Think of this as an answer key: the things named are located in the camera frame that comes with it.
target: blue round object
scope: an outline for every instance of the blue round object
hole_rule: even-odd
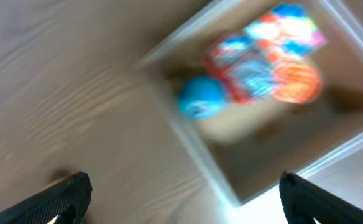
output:
[[[178,96],[180,111],[190,119],[206,119],[226,105],[226,91],[220,81],[202,76],[188,81]]]

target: dark object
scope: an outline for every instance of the dark object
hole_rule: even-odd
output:
[[[0,224],[55,224],[82,221],[91,200],[88,174],[79,172],[0,213]]]
[[[289,224],[363,223],[363,210],[296,174],[282,174],[280,195]]]

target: orange object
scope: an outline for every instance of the orange object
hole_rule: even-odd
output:
[[[278,85],[274,98],[289,103],[305,103],[316,98],[321,90],[319,73],[303,62],[282,62],[273,71]]]

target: wooden surface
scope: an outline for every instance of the wooden surface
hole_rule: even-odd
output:
[[[133,64],[206,4],[0,0],[0,211],[59,169],[93,184],[90,223],[224,223]]]

